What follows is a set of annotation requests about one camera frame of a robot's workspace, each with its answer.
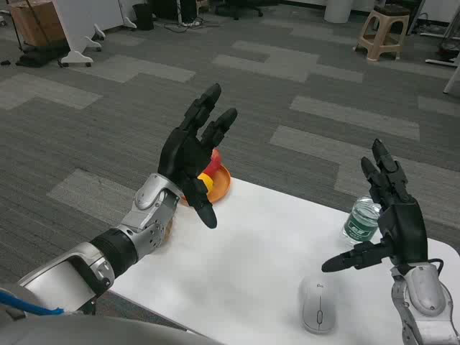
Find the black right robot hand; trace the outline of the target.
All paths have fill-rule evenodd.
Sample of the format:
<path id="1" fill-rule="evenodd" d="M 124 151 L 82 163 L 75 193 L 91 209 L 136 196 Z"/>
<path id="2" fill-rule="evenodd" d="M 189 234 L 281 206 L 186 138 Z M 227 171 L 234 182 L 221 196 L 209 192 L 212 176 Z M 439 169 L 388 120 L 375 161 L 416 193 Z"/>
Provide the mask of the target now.
<path id="1" fill-rule="evenodd" d="M 394 160 L 380 139 L 372 145 L 375 162 L 361 159 L 362 172 L 370 184 L 370 196 L 380 204 L 377 220 L 380 243 L 366 241 L 348 252 L 339 254 L 321 266 L 322 272 L 338 272 L 354 267 L 357 270 L 378 265 L 389 257 L 395 265 L 428 261 L 428 237 L 420 205 L 407 192 L 408 179 L 401 164 Z"/>

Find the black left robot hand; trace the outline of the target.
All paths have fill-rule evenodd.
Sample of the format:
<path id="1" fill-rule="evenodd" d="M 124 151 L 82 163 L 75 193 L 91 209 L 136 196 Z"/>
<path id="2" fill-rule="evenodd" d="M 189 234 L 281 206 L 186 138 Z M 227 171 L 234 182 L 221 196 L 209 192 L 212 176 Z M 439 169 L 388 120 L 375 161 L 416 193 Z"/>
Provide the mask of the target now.
<path id="1" fill-rule="evenodd" d="M 237 117 L 230 108 L 215 121 L 208 118 L 221 95 L 215 83 L 185 112 L 182 123 L 167 138 L 160 155 L 157 172 L 176 184 L 208 228 L 217 226 L 216 214 L 207 196 L 207 187 L 198 176 L 211 162 L 213 149 L 218 147 Z"/>

